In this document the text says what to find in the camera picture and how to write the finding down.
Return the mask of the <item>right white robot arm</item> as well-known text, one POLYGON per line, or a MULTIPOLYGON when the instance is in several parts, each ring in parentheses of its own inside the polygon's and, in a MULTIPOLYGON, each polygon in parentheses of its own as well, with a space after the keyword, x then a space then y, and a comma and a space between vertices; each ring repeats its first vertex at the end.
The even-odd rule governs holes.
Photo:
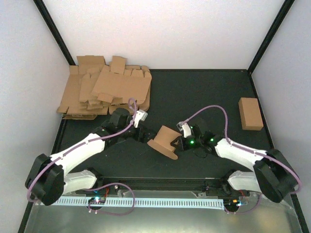
POLYGON ((227 196, 248 190, 279 203, 299 186, 297 174, 276 149, 256 150, 210 131, 204 132, 198 125, 179 122, 177 127, 182 134, 171 145, 178 151, 218 156, 248 169, 248 172, 237 170, 227 175, 227 180, 221 183, 221 190, 227 196))

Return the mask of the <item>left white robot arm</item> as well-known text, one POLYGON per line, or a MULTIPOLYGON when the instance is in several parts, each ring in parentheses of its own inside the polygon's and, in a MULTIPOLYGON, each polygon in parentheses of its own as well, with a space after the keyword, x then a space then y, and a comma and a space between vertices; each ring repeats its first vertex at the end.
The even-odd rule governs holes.
POLYGON ((147 143, 155 136, 155 132, 143 125, 147 116, 143 110, 137 110, 132 116, 128 110, 117 108, 109 119, 80 142, 50 156, 37 156, 25 181, 27 200, 49 206, 70 192, 90 190, 94 194, 101 193, 104 181, 99 179, 96 171, 85 169, 73 173, 72 170, 121 140, 132 138, 147 143))

